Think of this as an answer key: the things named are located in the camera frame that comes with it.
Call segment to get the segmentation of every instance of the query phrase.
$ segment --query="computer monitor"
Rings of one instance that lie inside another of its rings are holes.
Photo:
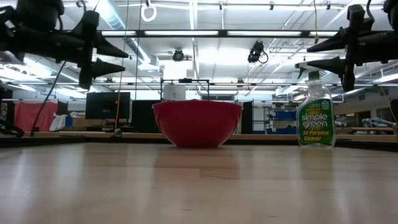
[[[116,119],[119,93],[87,93],[86,119]],[[120,93],[119,119],[130,118],[130,93]]]

